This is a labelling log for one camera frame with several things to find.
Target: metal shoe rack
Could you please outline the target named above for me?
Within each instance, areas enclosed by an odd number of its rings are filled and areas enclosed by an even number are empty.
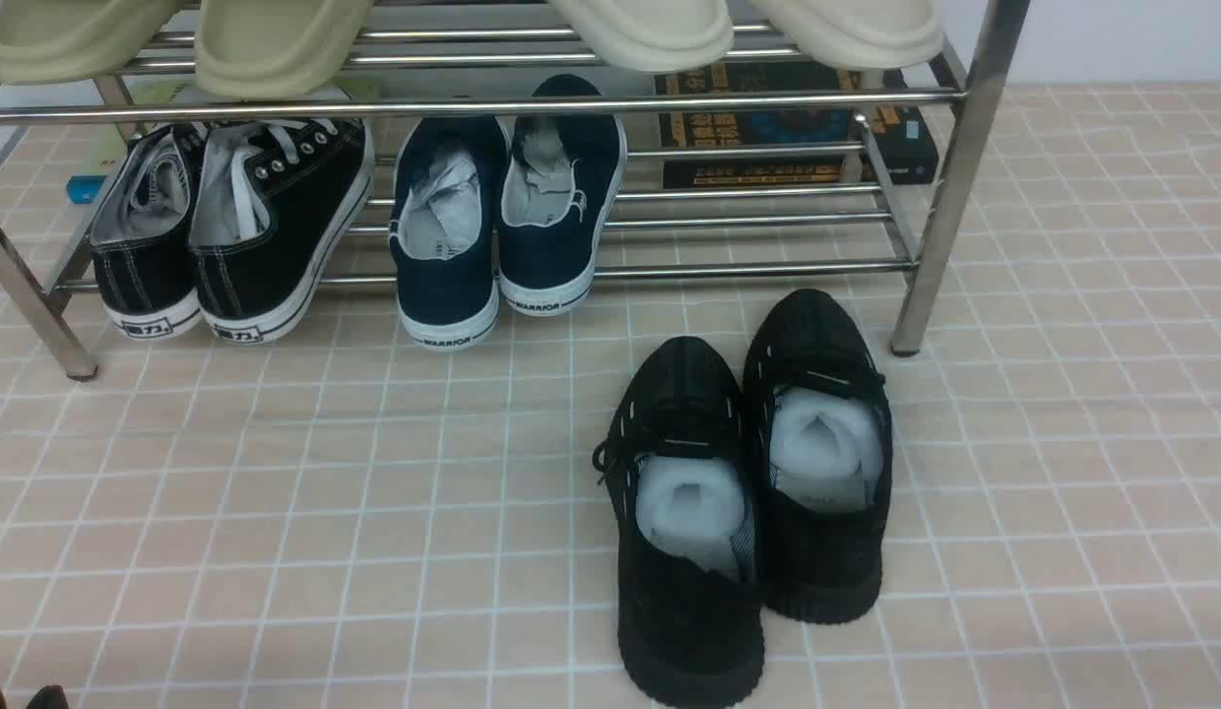
[[[534,4],[540,0],[515,0]],[[476,0],[377,0],[379,5],[465,5]],[[857,222],[879,222],[885,226],[894,250],[894,257],[849,259],[830,261],[790,261],[767,264],[683,264],[669,266],[606,267],[597,272],[604,279],[642,278],[756,278],[756,277],[814,277],[834,273],[906,273],[907,292],[902,310],[890,339],[890,350],[896,355],[913,355],[921,349],[930,310],[944,278],[944,270],[951,255],[969,190],[979,168],[985,142],[995,120],[996,109],[1004,93],[1009,66],[1015,57],[1017,39],[1026,22],[1031,0],[989,0],[974,60],[965,67],[952,45],[932,60],[930,68],[938,85],[928,89],[860,89],[853,93],[836,90],[812,90],[811,93],[759,93],[759,94],[705,94],[685,98],[591,98],[591,99],[519,99],[519,100],[409,100],[386,99],[375,103],[258,103],[217,105],[160,105],[134,106],[125,85],[125,76],[136,74],[188,74],[193,72],[193,34],[160,33],[151,40],[150,50],[165,50],[153,55],[143,52],[123,68],[110,76],[94,79],[105,105],[96,107],[44,106],[34,109],[0,110],[0,126],[34,124],[116,124],[121,133],[132,135],[143,131],[147,122],[210,121],[210,120],[261,120],[298,118],[304,116],[471,116],[537,115],[537,113],[596,113],[596,112],[673,112],[673,111],[745,111],[764,109],[855,109],[850,140],[834,144],[810,144],[780,146],[733,146],[713,149],[632,149],[630,157],[642,159],[709,159],[750,157],[766,155],[844,155],[846,166],[858,166],[853,156],[866,154],[877,176],[877,183],[845,181],[840,184],[755,187],[723,189],[685,189],[624,192],[620,201],[668,203],[709,199],[711,201],[737,201],[751,196],[779,196],[812,199],[823,206],[827,198],[862,194],[874,198],[874,210],[823,211],[773,216],[728,216],[705,218],[634,218],[612,220],[607,229],[723,229],[723,228],[777,228],[785,226],[834,226]],[[449,17],[466,17],[466,12],[449,12]],[[766,60],[801,57],[786,38],[768,23],[742,23],[736,27],[737,39],[756,40],[768,49],[734,49],[729,60]],[[381,31],[366,28],[359,35],[361,45],[393,45],[394,54],[354,54],[347,59],[344,71],[379,71],[379,68],[503,68],[503,67],[570,67],[598,63],[596,55],[585,50],[501,50],[503,44],[552,44],[573,41],[578,37],[570,28],[437,28],[436,31]],[[416,44],[458,44],[484,49],[466,54],[416,54]],[[166,50],[181,50],[179,57],[170,57]],[[878,85],[862,82],[863,85]],[[943,173],[934,193],[926,228],[917,239],[895,199],[890,176],[882,154],[873,139],[866,115],[878,105],[947,105],[954,111],[954,131],[944,159]],[[371,206],[391,206],[389,199],[375,199]],[[89,266],[88,225],[83,221],[71,243],[44,282],[31,273],[16,248],[7,240],[0,227],[0,283],[16,303],[28,322],[38,332],[48,350],[55,355],[68,377],[88,381],[98,371],[96,360],[83,345],[62,317],[70,299],[78,293],[98,290],[96,283],[83,279]],[[350,233],[382,237],[386,227],[358,225]],[[376,287],[392,283],[393,273],[332,273],[324,283],[337,287]]]

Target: beige slipper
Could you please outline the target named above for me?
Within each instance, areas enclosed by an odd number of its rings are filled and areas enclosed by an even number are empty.
[[[204,0],[195,79],[212,94],[289,99],[343,67],[374,0]]]
[[[2,0],[0,82],[51,84],[133,59],[182,0]]]

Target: canvas sneaker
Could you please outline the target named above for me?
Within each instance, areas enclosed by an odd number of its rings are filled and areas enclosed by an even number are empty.
[[[212,131],[189,245],[216,334],[258,344],[295,327],[331,251],[364,210],[374,171],[374,139],[359,120]]]
[[[187,238],[205,135],[171,124],[133,140],[89,225],[94,278],[125,337],[175,337],[201,320]]]
[[[540,98],[598,95],[570,74],[551,77]],[[527,315],[575,309],[592,287],[598,239],[629,143],[615,116],[525,116],[515,122],[498,223],[501,292]]]
[[[492,228],[507,162],[490,116],[425,118],[399,149],[387,247],[399,322],[420,347],[466,349],[497,323]]]
[[[619,524],[619,652],[663,704],[736,704],[763,672],[742,434],[728,365],[681,337],[646,359],[592,455]]]
[[[778,303],[751,340],[742,389],[764,602],[778,614],[844,624],[878,599],[891,484],[884,382],[842,306],[812,288]]]

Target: tiled floor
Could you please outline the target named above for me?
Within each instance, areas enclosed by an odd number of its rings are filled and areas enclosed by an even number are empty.
[[[0,171],[39,270],[92,134],[32,131]],[[606,257],[886,250],[829,237],[635,233]],[[0,686],[88,709],[646,705],[589,453],[658,342],[740,366],[796,286],[600,288],[453,358],[409,347],[386,293],[322,297],[266,349],[123,342],[83,297],[89,386],[0,295]],[[1221,85],[1012,90],[916,360],[884,355],[902,286],[822,283],[897,417],[883,599],[835,628],[764,614],[746,705],[1221,707]]]

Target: white rubber sole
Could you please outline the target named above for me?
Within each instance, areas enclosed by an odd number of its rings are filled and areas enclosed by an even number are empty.
[[[256,315],[254,319],[219,319],[205,311],[204,319],[217,337],[236,344],[261,344],[286,336],[299,325],[300,319],[308,314],[309,305],[313,305],[313,292],[317,290],[317,282],[322,279],[326,264],[331,259],[331,251],[335,251],[343,233],[361,215],[372,194],[374,173],[374,135],[366,129],[361,170],[358,171],[358,176],[349,185],[343,201],[339,203],[339,209],[326,228],[326,233],[322,234],[317,251],[313,253],[313,259],[304,268],[304,278],[300,278],[295,290],[287,295],[286,300],[278,303],[276,309],[267,311],[267,314]]]
[[[421,323],[418,320],[407,317],[404,310],[399,311],[399,323],[404,326],[404,332],[409,333],[414,344],[418,344],[421,349],[457,351],[458,349],[466,349],[466,347],[476,345],[487,339],[492,334],[493,328],[497,327],[499,314],[501,295],[497,288],[493,288],[492,295],[484,309],[479,314],[471,315],[470,319],[463,320],[460,323],[430,326],[429,323]]]
[[[87,2],[0,2],[0,82],[51,84],[120,67],[178,12],[181,0],[133,0],[100,13]],[[48,35],[66,28],[62,35]]]
[[[103,309],[107,311],[107,319],[121,334],[138,340],[170,339],[186,334],[204,320],[200,297],[193,290],[168,309],[158,310],[155,314],[118,314],[106,305]]]
[[[719,62],[729,49],[733,49],[733,20],[729,18],[723,0],[718,2],[717,12],[720,18],[714,26],[696,28],[692,35],[659,33],[658,37],[647,37],[650,18],[645,18],[646,22],[642,23],[645,27],[641,31],[634,32],[617,26],[607,13],[593,10],[598,4],[610,5],[613,1],[548,0],[548,4],[570,23],[571,28],[575,28],[589,49],[607,63],[619,68],[646,73],[679,72],[683,68],[697,68]]]
[[[272,11],[281,17],[286,0],[270,0]],[[305,28],[321,27],[317,34],[305,33],[294,41],[287,33],[275,27],[255,27],[255,32],[237,33],[238,41],[249,46],[264,44],[261,60],[216,59],[204,45],[195,46],[195,82],[212,94],[231,95],[236,99],[289,99],[304,95],[326,84],[343,68],[348,52],[353,50],[358,32],[374,7],[374,0],[327,0],[333,6],[332,22],[303,23]],[[238,0],[205,0],[203,13],[209,23],[236,23],[230,17]],[[223,18],[216,15],[225,13]]]
[[[944,50],[944,28],[938,13],[901,44],[875,44],[828,22],[801,0],[751,0],[773,26],[817,62],[835,68],[902,68],[928,62]]]
[[[602,229],[610,216],[610,206],[619,194],[619,185],[623,184],[623,173],[629,166],[629,135],[624,133],[623,121],[618,116],[614,124],[619,129],[619,166],[615,167],[614,176],[610,176],[609,196],[602,211],[598,212],[598,223],[592,228],[592,250],[589,251],[589,262],[580,271],[580,275],[570,282],[562,283],[553,288],[524,288],[519,283],[513,283],[504,271],[499,278],[501,294],[507,298],[512,309],[524,315],[534,315],[538,319],[551,319],[553,315],[567,314],[574,310],[592,290],[592,277],[597,272],[598,244],[602,243]]]

